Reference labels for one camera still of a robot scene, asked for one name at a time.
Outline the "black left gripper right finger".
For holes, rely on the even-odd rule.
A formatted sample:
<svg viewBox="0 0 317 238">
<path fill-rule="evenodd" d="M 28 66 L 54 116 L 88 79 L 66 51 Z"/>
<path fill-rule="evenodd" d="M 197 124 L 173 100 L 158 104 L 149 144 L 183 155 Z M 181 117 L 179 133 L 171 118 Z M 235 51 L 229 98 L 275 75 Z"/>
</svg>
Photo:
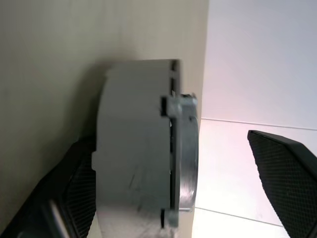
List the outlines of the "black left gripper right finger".
<svg viewBox="0 0 317 238">
<path fill-rule="evenodd" d="M 290 238 L 317 238 L 317 157 L 284 136 L 249 130 L 247 139 L 265 194 Z"/>
</svg>

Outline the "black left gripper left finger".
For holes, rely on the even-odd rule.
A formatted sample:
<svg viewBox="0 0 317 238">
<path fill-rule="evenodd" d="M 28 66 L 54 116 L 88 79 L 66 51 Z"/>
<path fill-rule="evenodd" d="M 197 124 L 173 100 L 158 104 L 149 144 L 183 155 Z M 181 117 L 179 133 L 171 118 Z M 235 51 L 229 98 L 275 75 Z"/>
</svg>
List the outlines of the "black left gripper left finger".
<svg viewBox="0 0 317 238">
<path fill-rule="evenodd" d="M 73 143 L 36 185 L 0 238 L 87 238 L 96 212 L 94 136 Z"/>
</svg>

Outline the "grey motor stator copper windings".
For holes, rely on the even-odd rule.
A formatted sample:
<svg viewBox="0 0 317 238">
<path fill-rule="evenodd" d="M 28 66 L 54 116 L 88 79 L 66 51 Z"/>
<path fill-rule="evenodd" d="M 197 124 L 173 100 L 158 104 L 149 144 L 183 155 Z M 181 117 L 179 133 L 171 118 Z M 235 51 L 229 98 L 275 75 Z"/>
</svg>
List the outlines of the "grey motor stator copper windings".
<svg viewBox="0 0 317 238">
<path fill-rule="evenodd" d="M 106 72 L 92 160 L 106 237 L 160 229 L 162 215 L 173 206 L 164 99 L 178 91 L 178 78 L 175 59 L 128 61 Z"/>
</svg>

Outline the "silver finned rotor disc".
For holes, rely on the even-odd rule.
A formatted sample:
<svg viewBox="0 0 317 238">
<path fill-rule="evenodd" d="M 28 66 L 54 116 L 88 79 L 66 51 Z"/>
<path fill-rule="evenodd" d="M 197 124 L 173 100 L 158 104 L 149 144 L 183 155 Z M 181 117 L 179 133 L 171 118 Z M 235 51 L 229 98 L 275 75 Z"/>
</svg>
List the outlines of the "silver finned rotor disc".
<svg viewBox="0 0 317 238">
<path fill-rule="evenodd" d="M 198 184 L 199 123 L 197 99 L 193 95 L 167 97 L 167 116 L 174 130 L 172 171 L 174 182 L 173 208 L 167 214 L 171 227 L 177 228 L 179 213 L 193 210 Z"/>
</svg>

